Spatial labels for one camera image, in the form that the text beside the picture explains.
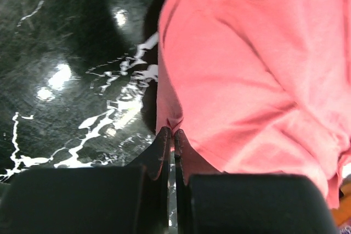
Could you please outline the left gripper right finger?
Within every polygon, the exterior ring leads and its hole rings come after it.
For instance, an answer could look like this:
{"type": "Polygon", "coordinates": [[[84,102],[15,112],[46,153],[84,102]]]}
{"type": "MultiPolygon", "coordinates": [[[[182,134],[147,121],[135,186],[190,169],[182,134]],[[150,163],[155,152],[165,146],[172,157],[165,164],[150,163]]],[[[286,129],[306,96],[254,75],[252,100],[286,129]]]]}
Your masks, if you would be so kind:
{"type": "Polygon", "coordinates": [[[338,233],[305,176],[221,173],[174,137],[179,233],[338,233]]]}

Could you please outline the salmon red t shirt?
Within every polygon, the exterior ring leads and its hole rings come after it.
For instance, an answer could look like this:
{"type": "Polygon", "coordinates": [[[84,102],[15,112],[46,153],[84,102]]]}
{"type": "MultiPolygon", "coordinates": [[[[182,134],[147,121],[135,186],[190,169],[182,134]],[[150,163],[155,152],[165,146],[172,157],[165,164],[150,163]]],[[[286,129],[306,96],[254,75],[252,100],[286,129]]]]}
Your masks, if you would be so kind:
{"type": "Polygon", "coordinates": [[[156,129],[221,172],[307,176],[339,206],[350,163],[350,0],[166,0],[156,129]]]}

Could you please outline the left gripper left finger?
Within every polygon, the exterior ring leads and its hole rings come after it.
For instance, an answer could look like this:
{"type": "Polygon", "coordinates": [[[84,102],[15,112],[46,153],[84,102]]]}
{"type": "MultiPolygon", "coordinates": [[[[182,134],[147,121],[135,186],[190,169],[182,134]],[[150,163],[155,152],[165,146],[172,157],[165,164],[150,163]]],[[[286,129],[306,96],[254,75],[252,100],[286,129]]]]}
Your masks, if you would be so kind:
{"type": "Polygon", "coordinates": [[[1,200],[1,233],[165,233],[171,131],[130,164],[31,169],[1,200]]]}

